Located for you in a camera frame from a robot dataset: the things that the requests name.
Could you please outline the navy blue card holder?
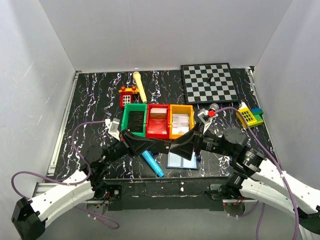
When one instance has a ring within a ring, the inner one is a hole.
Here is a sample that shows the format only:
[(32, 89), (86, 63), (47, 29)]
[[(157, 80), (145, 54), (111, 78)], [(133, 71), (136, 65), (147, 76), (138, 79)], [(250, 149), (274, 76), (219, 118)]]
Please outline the navy blue card holder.
[(195, 154), (192, 155), (191, 160), (183, 158), (177, 154), (169, 152), (166, 162), (167, 169), (182, 169), (182, 170), (198, 170), (199, 164)]

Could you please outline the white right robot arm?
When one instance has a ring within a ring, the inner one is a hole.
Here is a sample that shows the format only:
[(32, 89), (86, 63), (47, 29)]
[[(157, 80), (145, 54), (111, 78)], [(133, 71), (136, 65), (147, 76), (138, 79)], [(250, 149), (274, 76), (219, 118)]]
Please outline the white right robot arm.
[(201, 151), (231, 158), (234, 173), (215, 193), (222, 198), (249, 198), (277, 208), (308, 231), (320, 233), (320, 192), (307, 186), (277, 166), (257, 150), (247, 146), (248, 137), (236, 127), (222, 136), (205, 133), (196, 125), (176, 139), (170, 152), (190, 160)]

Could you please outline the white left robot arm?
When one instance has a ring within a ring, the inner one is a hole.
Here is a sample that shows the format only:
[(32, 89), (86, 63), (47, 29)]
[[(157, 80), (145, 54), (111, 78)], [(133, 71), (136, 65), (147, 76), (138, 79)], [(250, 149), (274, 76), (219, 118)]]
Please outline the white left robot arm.
[(119, 140), (98, 150), (91, 148), (85, 155), (89, 165), (76, 170), (69, 178), (43, 194), (17, 201), (11, 221), (23, 240), (38, 239), (57, 217), (90, 199), (102, 199), (106, 193), (104, 177), (114, 161), (128, 155), (138, 156), (155, 141), (136, 136), (128, 130), (119, 134)]

